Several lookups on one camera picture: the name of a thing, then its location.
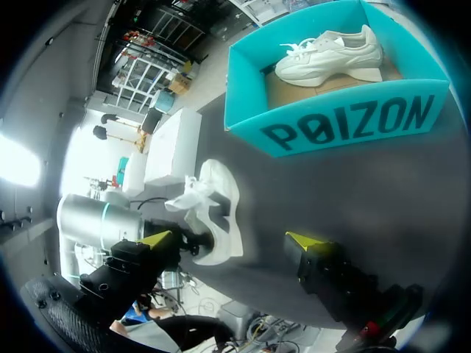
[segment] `metal shelving rack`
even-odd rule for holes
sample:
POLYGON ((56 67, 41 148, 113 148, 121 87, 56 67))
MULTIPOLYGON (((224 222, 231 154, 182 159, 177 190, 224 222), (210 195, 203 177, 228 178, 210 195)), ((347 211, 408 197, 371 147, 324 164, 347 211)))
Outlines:
POLYGON ((159 7, 156 10, 158 11, 158 16, 156 16, 155 25, 150 32, 157 39, 162 39, 186 51, 205 33, 194 24, 185 20, 182 16, 173 13, 170 8, 159 7), (188 41, 182 40, 185 34, 187 34, 189 38, 188 41))
POLYGON ((278 0, 229 0, 245 13, 257 26, 262 27, 276 17, 288 13, 285 4, 278 0))
POLYGON ((118 75, 124 80, 115 88, 113 96, 105 103, 124 108, 135 113, 145 114, 152 97, 166 86, 162 83, 164 75, 175 68, 171 63, 149 58, 129 58, 118 75))

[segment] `black fan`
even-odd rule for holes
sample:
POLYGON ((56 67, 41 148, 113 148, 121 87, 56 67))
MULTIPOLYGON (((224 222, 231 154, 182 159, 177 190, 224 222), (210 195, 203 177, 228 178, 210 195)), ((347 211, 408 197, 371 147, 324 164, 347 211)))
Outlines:
POLYGON ((118 117, 116 114, 104 114, 102 116, 102 124, 106 124, 108 121, 117 121, 118 117))
POLYGON ((103 126, 96 125, 93 128, 93 134, 97 138, 99 138, 100 140, 106 140, 107 139, 106 128, 104 128, 103 126))

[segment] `wall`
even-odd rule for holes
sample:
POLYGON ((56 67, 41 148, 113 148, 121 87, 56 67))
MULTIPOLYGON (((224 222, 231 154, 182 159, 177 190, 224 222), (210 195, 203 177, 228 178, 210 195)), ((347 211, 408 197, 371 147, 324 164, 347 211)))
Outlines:
POLYGON ((62 194, 86 193, 88 181, 83 177, 111 180, 116 175, 119 160, 122 157, 129 158, 134 151, 138 151, 136 146, 126 141, 110 137, 107 140, 96 138, 92 133, 96 125, 105 127, 109 135, 123 139, 135 141, 139 137, 136 129, 130 126, 112 121, 102 125, 102 116, 101 112, 87 110, 80 130, 74 133, 67 151, 62 194))
MULTIPOLYGON (((44 23, 34 22, 34 37, 16 41, 28 47, 16 67, 9 68, 10 77, 4 77, 7 84, 0 96, 0 118, 4 119, 0 133, 42 161, 35 188, 0 179, 0 210, 5 211, 7 220, 15 214, 26 215, 26 206, 33 207, 33 224, 16 232, 0 229, 1 262, 17 288, 28 279, 51 275, 59 268, 55 211, 63 158, 71 132, 83 118, 84 98, 91 94, 94 36, 100 32, 103 15, 111 4, 112 0, 62 1, 62 7, 57 6, 44 23), (54 42, 45 46, 51 37, 54 42)), ((32 15, 39 15, 33 9, 34 5, 32 15)))

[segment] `shoelace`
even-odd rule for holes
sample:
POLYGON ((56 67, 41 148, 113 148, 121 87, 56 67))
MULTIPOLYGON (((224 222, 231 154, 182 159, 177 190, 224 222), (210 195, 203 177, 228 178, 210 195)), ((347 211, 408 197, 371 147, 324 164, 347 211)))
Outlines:
POLYGON ((316 38, 307 38, 301 41, 299 44, 280 44, 281 46, 290 46, 292 50, 287 50, 286 53, 290 57, 295 57, 296 60, 304 57, 305 54, 311 53, 312 51, 317 51, 317 48, 314 46, 316 38))

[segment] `blue object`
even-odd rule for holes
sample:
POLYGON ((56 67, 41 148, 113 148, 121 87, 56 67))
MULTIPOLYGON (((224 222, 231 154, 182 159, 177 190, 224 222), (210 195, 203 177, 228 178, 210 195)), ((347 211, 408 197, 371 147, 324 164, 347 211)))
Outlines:
POLYGON ((158 94, 157 101, 154 104, 154 107, 160 111, 167 113, 171 107, 174 105, 174 96, 170 92, 161 90, 158 94))
POLYGON ((124 181, 124 171, 126 170, 126 165, 127 165, 127 162, 129 161, 130 159, 127 158, 127 157, 122 157, 120 160, 119 160, 119 164, 118 164, 118 171, 116 172, 116 182, 120 185, 123 185, 123 181, 124 181))
POLYGON ((438 63, 392 18, 363 1, 334 1, 282 17, 230 47, 224 126, 273 157, 419 134, 431 130, 448 86, 438 63), (285 56, 281 43, 299 43, 328 29, 356 33, 364 24, 404 79, 269 110, 261 70, 285 56))
POLYGON ((133 306, 131 306, 129 308, 129 310, 124 314, 124 317, 128 318, 130 320, 136 320, 136 321, 140 321, 140 322, 147 322, 148 321, 144 314, 140 314, 140 315, 136 314, 133 306))

